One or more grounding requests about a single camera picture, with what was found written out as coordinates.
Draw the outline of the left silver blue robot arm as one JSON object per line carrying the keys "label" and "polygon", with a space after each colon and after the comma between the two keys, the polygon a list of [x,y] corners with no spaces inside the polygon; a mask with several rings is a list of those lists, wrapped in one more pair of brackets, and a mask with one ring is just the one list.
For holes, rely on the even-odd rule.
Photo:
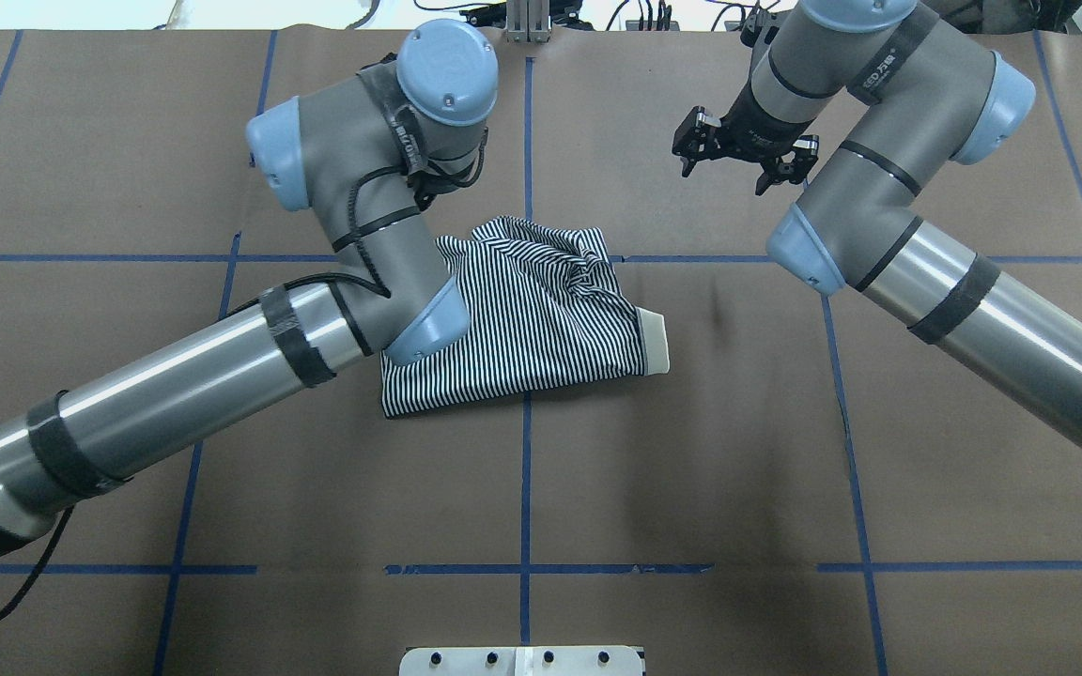
{"label": "left silver blue robot arm", "polygon": [[394,57],[246,124],[283,209],[308,209],[337,271],[277,284],[186,339],[0,422],[0,557],[60,511],[362,358],[412,364],[469,333],[456,275],[425,225],[480,176],[498,96],[489,37],[456,19],[410,31]]}

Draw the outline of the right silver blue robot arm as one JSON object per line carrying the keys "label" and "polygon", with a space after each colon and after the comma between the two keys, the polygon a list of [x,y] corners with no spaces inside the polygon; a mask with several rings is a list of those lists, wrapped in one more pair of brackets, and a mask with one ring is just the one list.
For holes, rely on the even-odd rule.
{"label": "right silver blue robot arm", "polygon": [[1082,450],[1082,322],[919,210],[949,165],[1022,127],[1035,84],[923,1],[800,1],[753,25],[729,111],[675,130],[682,173],[802,185],[765,252],[817,294],[854,288]]}

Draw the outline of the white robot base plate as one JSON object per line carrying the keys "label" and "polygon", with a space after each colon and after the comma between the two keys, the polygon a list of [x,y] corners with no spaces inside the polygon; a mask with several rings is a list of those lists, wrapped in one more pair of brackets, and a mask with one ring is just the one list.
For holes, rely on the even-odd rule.
{"label": "white robot base plate", "polygon": [[644,649],[626,645],[417,647],[399,675],[645,675]]}

